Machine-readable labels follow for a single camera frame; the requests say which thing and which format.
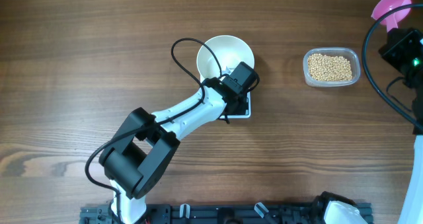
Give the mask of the pink plastic scoop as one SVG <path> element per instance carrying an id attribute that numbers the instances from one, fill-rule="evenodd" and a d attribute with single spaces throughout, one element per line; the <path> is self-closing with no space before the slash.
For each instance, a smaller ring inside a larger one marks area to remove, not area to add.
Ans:
<path id="1" fill-rule="evenodd" d="M 377 21 L 384 14 L 390 13 L 390 15 L 379 23 L 385 26 L 387 32 L 390 32 L 392 29 L 397 29 L 400 21 L 402 21 L 410 12 L 410 8 L 402 9 L 397 12 L 393 12 L 393 10 L 409 4 L 411 4 L 411 0 L 380 0 L 380 2 L 378 2 L 375 6 L 371 17 Z"/>

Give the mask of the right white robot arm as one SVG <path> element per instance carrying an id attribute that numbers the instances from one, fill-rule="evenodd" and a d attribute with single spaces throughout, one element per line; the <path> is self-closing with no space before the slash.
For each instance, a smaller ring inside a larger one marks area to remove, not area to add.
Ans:
<path id="1" fill-rule="evenodd" d="M 422 33 L 415 28 L 393 28 L 387 43 L 379 49 L 381 57 L 401 75 L 404 85 L 416 92 L 411 117 L 414 125 L 414 161 L 399 223 L 422 224 Z"/>

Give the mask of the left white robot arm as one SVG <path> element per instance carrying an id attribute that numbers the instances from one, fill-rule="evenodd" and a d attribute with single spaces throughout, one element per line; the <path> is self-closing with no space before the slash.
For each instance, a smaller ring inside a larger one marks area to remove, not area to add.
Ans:
<path id="1" fill-rule="evenodd" d="M 131 112 L 99 157 L 115 197 L 113 216 L 139 223 L 145 197 L 164 174 L 180 142 L 200 126 L 236 113 L 243 107 L 256 71 L 244 62 L 223 79 L 204 79 L 198 92 L 181 103 L 152 114 Z"/>

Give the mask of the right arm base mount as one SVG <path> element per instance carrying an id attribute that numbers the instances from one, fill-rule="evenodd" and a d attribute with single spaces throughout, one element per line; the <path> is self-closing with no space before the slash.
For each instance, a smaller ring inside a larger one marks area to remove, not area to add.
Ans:
<path id="1" fill-rule="evenodd" d="M 311 204 L 311 223 L 324 224 L 373 224 L 370 203 L 356 203 L 331 192 L 322 192 Z"/>

